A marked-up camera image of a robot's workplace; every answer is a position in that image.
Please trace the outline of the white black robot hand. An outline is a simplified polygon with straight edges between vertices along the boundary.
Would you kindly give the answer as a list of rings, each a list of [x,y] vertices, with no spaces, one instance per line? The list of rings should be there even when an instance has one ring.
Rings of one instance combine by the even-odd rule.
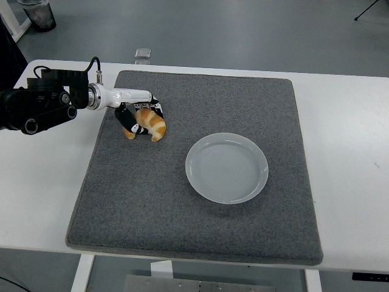
[[[114,108],[114,115],[128,139],[140,134],[150,134],[153,142],[163,138],[167,126],[162,106],[152,93],[138,89],[107,90],[104,87],[99,87],[98,91],[95,98],[97,109]]]

